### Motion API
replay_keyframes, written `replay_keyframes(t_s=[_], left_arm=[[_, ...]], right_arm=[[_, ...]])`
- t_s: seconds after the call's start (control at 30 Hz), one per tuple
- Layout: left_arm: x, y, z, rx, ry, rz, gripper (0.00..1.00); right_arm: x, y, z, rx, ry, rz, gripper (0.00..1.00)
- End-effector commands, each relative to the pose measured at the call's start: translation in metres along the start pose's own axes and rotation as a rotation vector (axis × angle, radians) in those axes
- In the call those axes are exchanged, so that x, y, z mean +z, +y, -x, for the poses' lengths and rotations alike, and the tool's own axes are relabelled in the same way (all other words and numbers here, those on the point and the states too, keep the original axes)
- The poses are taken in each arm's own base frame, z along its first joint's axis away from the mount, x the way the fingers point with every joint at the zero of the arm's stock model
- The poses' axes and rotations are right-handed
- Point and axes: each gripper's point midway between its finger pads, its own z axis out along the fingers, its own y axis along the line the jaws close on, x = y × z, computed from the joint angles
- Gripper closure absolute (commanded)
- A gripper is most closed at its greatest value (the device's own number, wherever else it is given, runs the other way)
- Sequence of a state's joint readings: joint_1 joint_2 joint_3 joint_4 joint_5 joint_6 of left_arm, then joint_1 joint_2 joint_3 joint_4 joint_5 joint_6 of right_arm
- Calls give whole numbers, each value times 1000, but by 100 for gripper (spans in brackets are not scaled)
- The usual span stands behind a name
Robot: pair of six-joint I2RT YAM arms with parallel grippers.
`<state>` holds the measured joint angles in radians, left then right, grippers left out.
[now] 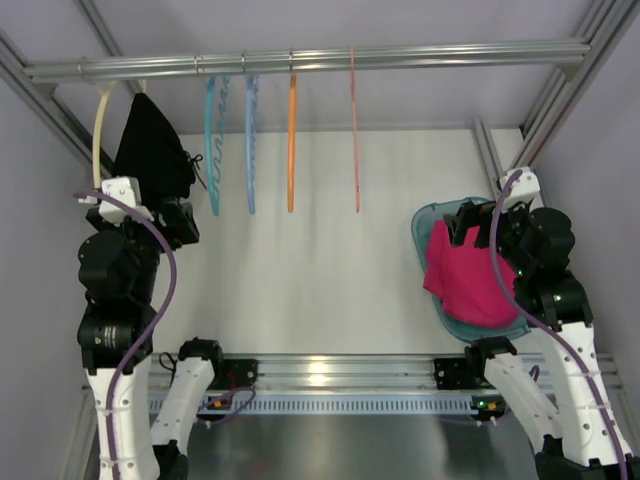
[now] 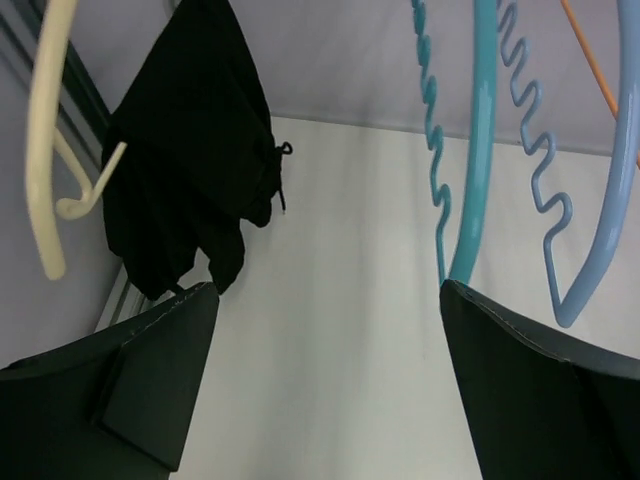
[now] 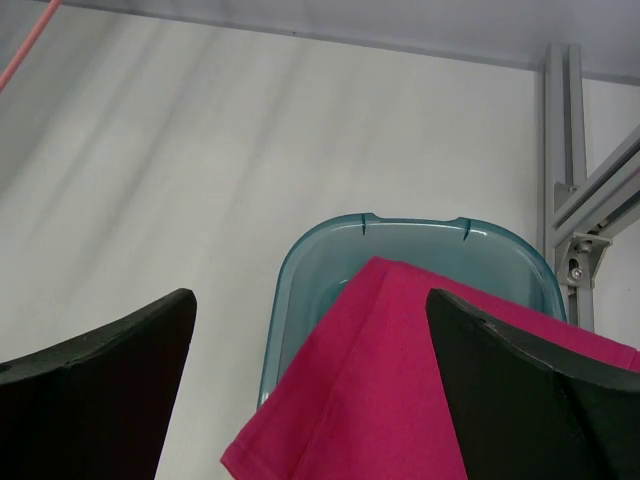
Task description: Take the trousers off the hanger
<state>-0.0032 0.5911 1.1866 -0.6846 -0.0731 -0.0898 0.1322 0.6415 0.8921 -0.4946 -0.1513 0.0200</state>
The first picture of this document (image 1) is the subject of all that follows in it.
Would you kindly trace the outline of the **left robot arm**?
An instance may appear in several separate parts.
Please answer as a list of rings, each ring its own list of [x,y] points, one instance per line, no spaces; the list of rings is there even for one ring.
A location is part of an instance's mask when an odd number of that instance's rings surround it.
[[[153,331],[177,287],[174,252],[200,239],[190,203],[165,198],[149,212],[144,222],[125,216],[113,224],[90,208],[96,231],[78,251],[87,305],[77,341],[95,402],[102,479],[187,478],[190,433],[223,361],[217,341],[185,341],[159,414],[149,419]]]

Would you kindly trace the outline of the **cream plastic hanger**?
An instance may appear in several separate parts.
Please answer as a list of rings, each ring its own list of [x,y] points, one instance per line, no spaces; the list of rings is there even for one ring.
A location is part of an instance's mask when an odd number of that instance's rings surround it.
[[[98,189],[102,185],[102,167],[101,167],[101,144],[102,131],[109,99],[116,87],[117,82],[111,81],[104,88],[98,88],[100,100],[96,110],[94,119],[93,135],[92,135],[92,178],[93,187]]]

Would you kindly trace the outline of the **black trousers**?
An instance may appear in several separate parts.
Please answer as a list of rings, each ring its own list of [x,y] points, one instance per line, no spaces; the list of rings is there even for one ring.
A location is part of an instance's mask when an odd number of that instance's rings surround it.
[[[177,132],[145,93],[133,98],[113,175],[136,179],[145,204],[165,198],[186,199],[196,182]]]

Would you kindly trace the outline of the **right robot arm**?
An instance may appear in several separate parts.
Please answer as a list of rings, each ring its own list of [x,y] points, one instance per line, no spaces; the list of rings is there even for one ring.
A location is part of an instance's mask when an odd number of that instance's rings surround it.
[[[548,370],[546,394],[506,337],[473,342],[466,356],[477,379],[495,388],[525,431],[541,479],[636,479],[639,458],[615,420],[595,351],[593,314],[568,268],[575,244],[569,217],[519,202],[467,201],[444,217],[452,247],[470,239],[490,265],[504,260],[513,281],[499,282],[530,326]]]

